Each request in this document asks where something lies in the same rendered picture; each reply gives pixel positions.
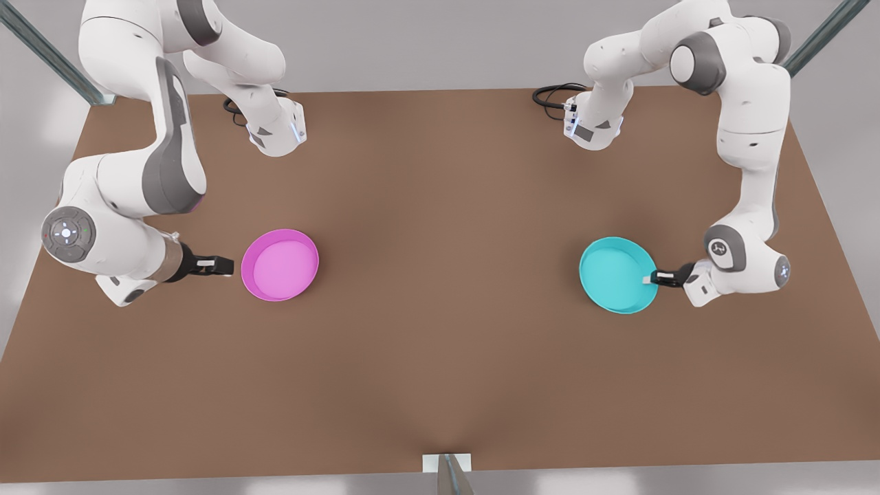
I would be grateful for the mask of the blue plate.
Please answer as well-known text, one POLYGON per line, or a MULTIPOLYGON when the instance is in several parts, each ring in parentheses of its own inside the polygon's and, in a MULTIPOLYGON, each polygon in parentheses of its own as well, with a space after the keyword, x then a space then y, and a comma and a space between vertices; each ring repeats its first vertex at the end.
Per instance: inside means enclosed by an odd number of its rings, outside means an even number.
POLYGON ((657 269, 644 248, 621 237, 604 237, 582 252, 578 274, 585 294, 614 314, 635 314, 657 297, 658 285, 644 284, 644 276, 657 269))

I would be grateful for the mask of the pink plate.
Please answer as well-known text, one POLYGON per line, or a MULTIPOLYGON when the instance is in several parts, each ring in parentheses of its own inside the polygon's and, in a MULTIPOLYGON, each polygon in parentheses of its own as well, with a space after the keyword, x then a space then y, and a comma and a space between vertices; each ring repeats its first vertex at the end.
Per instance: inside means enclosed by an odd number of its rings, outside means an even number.
POLYGON ((320 255, 311 237, 277 229, 255 239, 240 263, 240 278, 259 300, 280 302, 302 294, 320 269, 320 255))

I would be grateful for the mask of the silver frame post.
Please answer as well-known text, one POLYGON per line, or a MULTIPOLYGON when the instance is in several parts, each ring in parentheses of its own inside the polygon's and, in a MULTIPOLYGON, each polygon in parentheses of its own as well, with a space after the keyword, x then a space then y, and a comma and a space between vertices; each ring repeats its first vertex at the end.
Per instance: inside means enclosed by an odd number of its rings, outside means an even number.
POLYGON ((872 0, 842 0, 802 44, 790 54, 783 68, 795 78, 824 47, 839 34, 872 0))
POLYGON ((9 0, 0 0, 0 23, 87 103, 92 106, 110 106, 116 103, 116 95, 102 93, 9 0))
POLYGON ((422 472, 437 474, 437 495, 475 495, 466 475, 472 472, 470 453, 424 454, 422 472))

